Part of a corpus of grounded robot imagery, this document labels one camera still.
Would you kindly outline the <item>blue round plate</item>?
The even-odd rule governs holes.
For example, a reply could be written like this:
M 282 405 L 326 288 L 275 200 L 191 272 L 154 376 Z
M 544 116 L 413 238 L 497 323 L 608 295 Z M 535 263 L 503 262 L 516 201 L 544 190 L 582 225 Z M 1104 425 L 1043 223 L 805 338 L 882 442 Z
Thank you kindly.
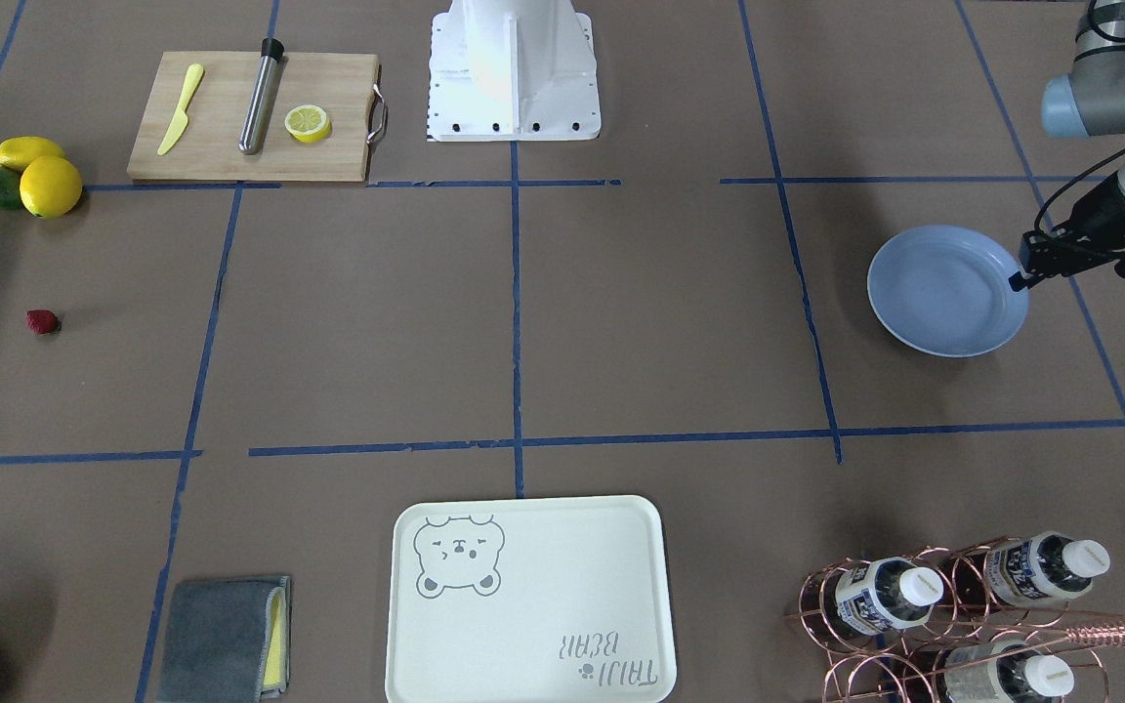
M 1028 317 L 1028 292 L 1010 277 L 1017 260 L 981 232 L 907 228 L 867 269 L 868 304 L 893 337 L 934 357 L 978 357 L 1005 346 Z

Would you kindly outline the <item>red strawberry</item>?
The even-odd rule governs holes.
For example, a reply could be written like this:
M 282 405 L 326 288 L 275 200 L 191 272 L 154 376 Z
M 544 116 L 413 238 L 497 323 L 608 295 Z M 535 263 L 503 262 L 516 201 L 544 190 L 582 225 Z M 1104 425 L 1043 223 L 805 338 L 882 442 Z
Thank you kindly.
M 58 330 L 62 328 L 62 319 L 60 319 L 58 314 L 50 309 L 30 309 L 25 313 L 25 323 L 27 328 L 32 330 L 35 335 L 57 334 Z

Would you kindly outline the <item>dark bottle white cap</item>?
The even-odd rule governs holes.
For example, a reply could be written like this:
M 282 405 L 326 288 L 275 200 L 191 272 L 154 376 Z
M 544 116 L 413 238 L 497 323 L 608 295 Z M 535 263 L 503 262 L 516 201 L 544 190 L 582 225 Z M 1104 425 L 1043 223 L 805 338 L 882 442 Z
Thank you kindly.
M 858 564 L 827 583 L 821 604 L 842 641 L 924 627 L 945 597 L 937 570 L 906 558 Z

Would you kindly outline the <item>cream bear tray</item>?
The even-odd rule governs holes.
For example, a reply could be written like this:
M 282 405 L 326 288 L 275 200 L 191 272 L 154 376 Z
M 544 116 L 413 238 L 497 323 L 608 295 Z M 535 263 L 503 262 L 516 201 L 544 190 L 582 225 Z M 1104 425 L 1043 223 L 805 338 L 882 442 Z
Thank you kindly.
M 433 502 L 396 520 L 390 702 L 662 702 L 676 681 L 650 501 Z

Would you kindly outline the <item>half lemon slice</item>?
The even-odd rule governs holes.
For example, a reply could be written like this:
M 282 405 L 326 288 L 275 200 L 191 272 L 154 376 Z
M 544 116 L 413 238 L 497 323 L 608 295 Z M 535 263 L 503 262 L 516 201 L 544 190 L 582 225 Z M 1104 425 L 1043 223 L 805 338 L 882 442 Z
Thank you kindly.
M 326 108 L 318 105 L 298 105 L 287 111 L 284 128 L 296 143 L 309 145 L 330 137 L 332 121 Z

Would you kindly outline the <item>steel muddler black tip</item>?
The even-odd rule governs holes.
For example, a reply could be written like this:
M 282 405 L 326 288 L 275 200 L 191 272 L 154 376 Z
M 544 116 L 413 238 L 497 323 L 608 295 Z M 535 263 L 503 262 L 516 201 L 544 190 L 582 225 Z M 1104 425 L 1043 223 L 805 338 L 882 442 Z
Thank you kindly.
M 259 154 L 264 146 L 270 115 L 284 72 L 284 54 L 281 40 L 266 37 L 262 49 L 260 49 L 253 94 L 251 94 L 237 143 L 242 155 Z

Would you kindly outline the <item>bamboo cutting board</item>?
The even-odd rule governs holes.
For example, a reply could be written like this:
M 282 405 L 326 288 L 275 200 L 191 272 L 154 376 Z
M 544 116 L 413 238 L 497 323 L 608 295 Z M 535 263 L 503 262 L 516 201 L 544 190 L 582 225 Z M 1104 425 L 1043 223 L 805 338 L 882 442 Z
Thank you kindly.
M 165 52 L 128 161 L 130 180 L 362 183 L 387 112 L 378 107 L 376 55 L 287 52 L 258 115 L 262 146 L 242 151 L 256 93 L 259 52 Z M 316 105 L 325 138 L 296 139 L 287 114 Z

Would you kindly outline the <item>yellow plastic knife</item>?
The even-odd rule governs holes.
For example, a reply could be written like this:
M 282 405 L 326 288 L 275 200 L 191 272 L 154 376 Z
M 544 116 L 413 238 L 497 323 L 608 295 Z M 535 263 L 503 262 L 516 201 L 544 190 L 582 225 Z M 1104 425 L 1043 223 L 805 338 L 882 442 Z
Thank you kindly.
M 196 90 L 199 89 L 204 75 L 205 67 L 201 63 L 197 62 L 191 63 L 187 67 L 187 71 L 184 71 L 182 92 L 178 96 L 178 101 L 176 102 L 173 115 L 171 115 L 171 120 L 168 124 L 168 129 L 164 133 L 164 137 L 160 139 L 160 144 L 156 148 L 156 154 L 159 156 L 169 154 L 169 152 L 174 148 L 176 143 L 183 136 L 188 124 L 190 124 L 188 108 L 190 107 Z

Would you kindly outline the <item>yellow sponge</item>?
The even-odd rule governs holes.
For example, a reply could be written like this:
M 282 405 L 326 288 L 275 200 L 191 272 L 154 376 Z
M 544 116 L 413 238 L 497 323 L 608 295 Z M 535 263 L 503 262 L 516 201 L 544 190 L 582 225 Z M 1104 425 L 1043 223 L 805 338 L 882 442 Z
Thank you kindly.
M 278 697 L 287 688 L 287 596 L 280 587 L 271 593 L 268 605 L 267 645 L 260 697 Z

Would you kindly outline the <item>grey folded cloth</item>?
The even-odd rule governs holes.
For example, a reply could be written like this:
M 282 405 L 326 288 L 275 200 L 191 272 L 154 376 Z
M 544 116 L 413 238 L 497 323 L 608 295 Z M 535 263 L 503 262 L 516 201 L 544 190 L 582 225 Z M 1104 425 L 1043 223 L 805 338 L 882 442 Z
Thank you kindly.
M 287 596 L 289 688 L 290 575 L 184 580 L 171 597 L 156 695 L 159 702 L 269 700 L 260 697 L 268 605 L 271 593 L 280 587 Z

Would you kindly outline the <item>yellow lemon front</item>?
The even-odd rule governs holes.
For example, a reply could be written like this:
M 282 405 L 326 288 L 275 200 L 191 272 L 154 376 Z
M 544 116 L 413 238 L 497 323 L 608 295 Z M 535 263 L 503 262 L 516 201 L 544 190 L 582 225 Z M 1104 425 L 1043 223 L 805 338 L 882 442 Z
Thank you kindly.
M 22 208 L 40 219 L 63 217 L 75 208 L 84 191 L 79 169 L 66 157 L 40 156 L 20 178 Z

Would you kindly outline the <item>yellow lemon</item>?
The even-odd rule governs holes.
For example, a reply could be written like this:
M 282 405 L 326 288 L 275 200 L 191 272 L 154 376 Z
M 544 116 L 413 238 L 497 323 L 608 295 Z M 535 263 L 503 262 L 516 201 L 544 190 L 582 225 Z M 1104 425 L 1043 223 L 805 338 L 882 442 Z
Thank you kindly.
M 0 166 L 22 173 L 40 157 L 66 157 L 65 150 L 54 139 L 40 135 L 19 135 L 0 143 Z
M 40 156 L 20 178 L 22 208 L 40 219 L 63 217 L 75 208 L 84 191 L 79 169 L 66 157 Z

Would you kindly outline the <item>yellow lemon back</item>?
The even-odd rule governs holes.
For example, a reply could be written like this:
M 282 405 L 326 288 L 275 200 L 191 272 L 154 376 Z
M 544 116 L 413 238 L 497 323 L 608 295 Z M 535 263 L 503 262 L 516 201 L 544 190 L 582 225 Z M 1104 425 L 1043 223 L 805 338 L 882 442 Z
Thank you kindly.
M 40 157 L 66 157 L 65 150 L 54 139 L 40 135 L 19 135 L 0 143 L 0 166 L 22 173 Z

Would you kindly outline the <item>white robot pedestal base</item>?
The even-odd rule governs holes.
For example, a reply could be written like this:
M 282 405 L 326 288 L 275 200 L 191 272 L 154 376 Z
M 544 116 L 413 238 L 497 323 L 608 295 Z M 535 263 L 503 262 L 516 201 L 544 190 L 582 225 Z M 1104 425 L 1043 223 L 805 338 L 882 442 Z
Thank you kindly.
M 426 139 L 597 139 L 595 31 L 572 1 L 452 1 L 430 26 Z

